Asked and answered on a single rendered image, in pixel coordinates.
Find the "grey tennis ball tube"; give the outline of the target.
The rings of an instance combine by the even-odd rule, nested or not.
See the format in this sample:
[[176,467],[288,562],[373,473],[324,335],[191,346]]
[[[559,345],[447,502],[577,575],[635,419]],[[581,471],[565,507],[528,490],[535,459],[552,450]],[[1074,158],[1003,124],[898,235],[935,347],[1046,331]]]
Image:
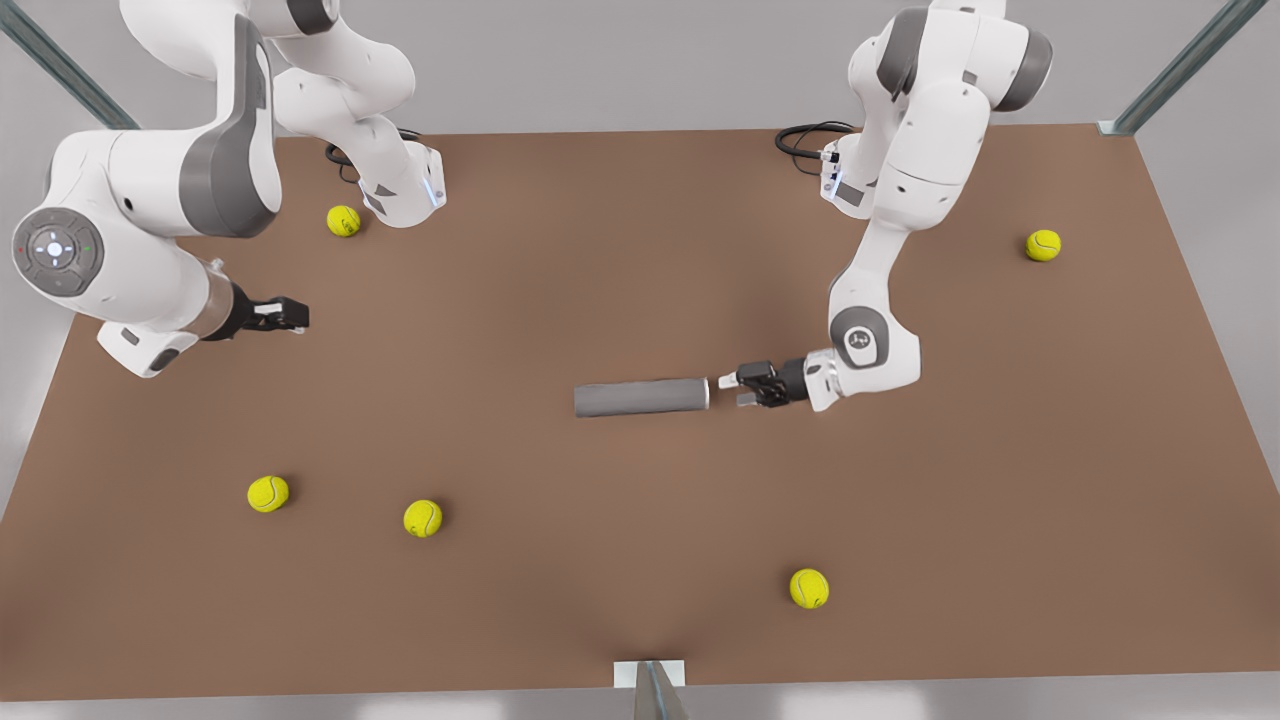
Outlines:
[[701,411],[710,406],[707,378],[576,386],[576,418]]

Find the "silver frame post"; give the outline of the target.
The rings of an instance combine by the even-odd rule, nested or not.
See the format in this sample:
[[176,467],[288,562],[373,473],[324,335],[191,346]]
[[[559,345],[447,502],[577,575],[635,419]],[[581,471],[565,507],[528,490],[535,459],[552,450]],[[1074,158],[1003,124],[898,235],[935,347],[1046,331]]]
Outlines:
[[613,662],[613,680],[634,691],[634,720],[690,720],[677,692],[686,687],[684,660]]
[[1119,115],[1096,123],[1103,137],[1133,137],[1271,0],[1226,0]]
[[15,0],[0,0],[0,31],[95,120],[109,129],[138,129],[127,113]]

